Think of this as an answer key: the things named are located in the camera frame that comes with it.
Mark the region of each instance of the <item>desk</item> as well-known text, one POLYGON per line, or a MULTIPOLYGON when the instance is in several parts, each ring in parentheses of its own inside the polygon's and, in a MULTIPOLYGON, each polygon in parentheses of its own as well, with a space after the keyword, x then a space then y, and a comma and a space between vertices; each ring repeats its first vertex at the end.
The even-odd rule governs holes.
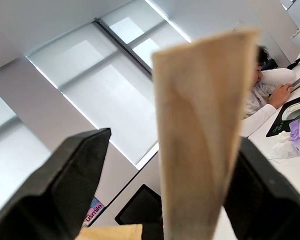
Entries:
MULTIPOLYGON (((297 78, 300 77, 300 65, 295 67, 293 71, 296 73, 297 78)), ((293 100, 300 97, 300 88, 295 90, 289 100, 293 100)), ((287 159, 275 159, 275 154, 272 151, 272 147, 278 142, 278 136, 266 137, 270 127, 274 123, 278 113, 272 115, 257 131, 250 135, 248 138, 259 149, 259 151, 269 160, 269 162, 284 175, 294 188, 300 194, 300 156, 287 158, 287 159)))

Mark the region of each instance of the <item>light strip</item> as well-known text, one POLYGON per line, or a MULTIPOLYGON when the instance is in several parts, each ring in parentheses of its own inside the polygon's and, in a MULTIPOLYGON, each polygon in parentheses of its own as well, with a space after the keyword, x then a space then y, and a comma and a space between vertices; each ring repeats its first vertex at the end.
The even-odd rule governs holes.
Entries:
POLYGON ((52 86, 54 86, 56 89, 58 89, 58 86, 55 85, 55 83, 53 81, 51 81, 50 78, 48 78, 47 75, 45 75, 45 73, 43 71, 41 71, 41 69, 37 65, 35 65, 27 56, 26 56, 26 59, 28 59, 28 61, 35 67, 35 69, 37 69, 38 72, 41 73, 45 77, 45 79, 48 80, 49 83, 51 83, 52 86))
MULTIPOLYGON (((36 66, 28 57, 27 57, 27 59, 29 60, 29 62, 30 63, 32 63, 32 65, 45 77, 45 79, 47 79, 48 80, 48 82, 49 83, 51 83, 51 85, 52 86, 54 86, 56 89, 58 89, 58 86, 53 82, 53 81, 51 81, 48 77, 47 77, 47 75, 45 75, 44 74, 44 72, 43 71, 41 71, 41 69, 38 67, 38 66, 36 66)), ((62 93, 62 95, 65 97, 65 99, 67 99, 68 100, 68 102, 72 105, 72 106, 74 106, 74 108, 85 118, 85 119, 87 119, 88 120, 88 122, 95 128, 95 129, 100 129, 80 108, 78 108, 77 107, 77 105, 75 105, 75 103, 73 102, 73 101, 71 101, 71 99, 67 96, 67 95, 65 95, 63 92, 61 92, 62 93)), ((112 141, 112 140, 109 140, 109 142, 130 162, 130 163, 132 163, 132 165, 134 165, 135 167, 136 167, 136 164, 134 163, 134 162, 132 162, 131 160, 130 160, 130 158, 127 156, 127 155, 125 155, 125 153, 112 141)))
POLYGON ((157 14, 159 14, 164 20, 170 24, 171 27, 173 27, 174 30, 176 30, 187 42, 191 43, 191 38, 182 31, 175 23, 173 23, 155 4, 153 4, 150 0, 144 0, 153 10, 156 11, 157 14))

